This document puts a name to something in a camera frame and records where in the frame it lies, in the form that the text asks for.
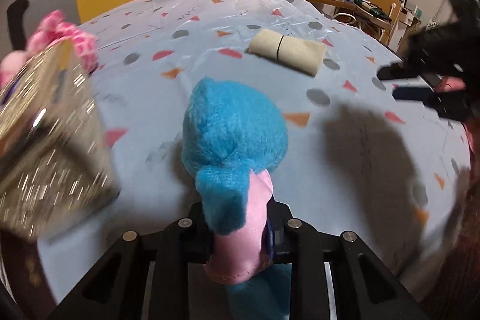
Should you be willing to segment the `blue plush toy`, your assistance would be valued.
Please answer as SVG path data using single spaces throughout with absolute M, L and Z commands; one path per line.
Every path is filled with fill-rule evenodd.
M 264 93 L 235 81 L 204 78 L 190 97 L 181 159 L 215 232 L 205 272 L 224 285 L 235 319 L 288 319 L 291 268 L 274 264 L 265 240 L 286 122 Z

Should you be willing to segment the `beige bandage cloth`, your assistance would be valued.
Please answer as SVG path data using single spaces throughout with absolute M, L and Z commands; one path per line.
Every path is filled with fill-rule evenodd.
M 275 60 L 310 76 L 318 73 L 326 51 L 324 43 L 282 35 L 270 29 L 258 32 L 248 46 L 248 52 L 253 55 Z

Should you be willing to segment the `wooden side table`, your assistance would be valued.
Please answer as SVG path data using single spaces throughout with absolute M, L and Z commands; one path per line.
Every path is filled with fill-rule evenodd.
M 373 37 L 384 44 L 388 45 L 391 41 L 391 34 L 393 32 L 397 18 L 393 21 L 382 20 L 371 14 L 371 9 L 365 10 L 359 5 L 343 0 L 306 0 L 312 4 L 329 5 L 335 8 L 335 15 L 349 14 L 354 16 L 355 22 L 364 32 L 371 34 Z

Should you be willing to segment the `patterned light blue tablecloth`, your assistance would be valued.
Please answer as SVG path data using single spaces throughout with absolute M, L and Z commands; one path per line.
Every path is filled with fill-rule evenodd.
M 468 188 L 461 124 L 392 98 L 395 62 L 304 0 L 134 0 L 81 24 L 120 196 L 38 245 L 61 302 L 122 233 L 197 201 L 232 254 L 270 198 L 321 232 L 356 232 L 418 300 L 451 251 Z

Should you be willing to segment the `ornate silver tissue box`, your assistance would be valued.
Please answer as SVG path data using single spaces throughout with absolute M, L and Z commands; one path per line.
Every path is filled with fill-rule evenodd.
M 74 45 L 32 57 L 1 90 L 1 228 L 61 235 L 118 197 L 106 132 Z

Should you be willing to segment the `pink spotted plush toy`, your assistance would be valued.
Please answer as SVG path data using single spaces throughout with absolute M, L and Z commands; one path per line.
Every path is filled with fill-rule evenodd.
M 63 12 L 55 10 L 41 20 L 37 30 L 27 40 L 25 50 L 12 51 L 1 61 L 1 88 L 8 84 L 30 58 L 65 40 L 73 43 L 85 71 L 88 74 L 95 71 L 98 66 L 97 37 L 65 21 Z

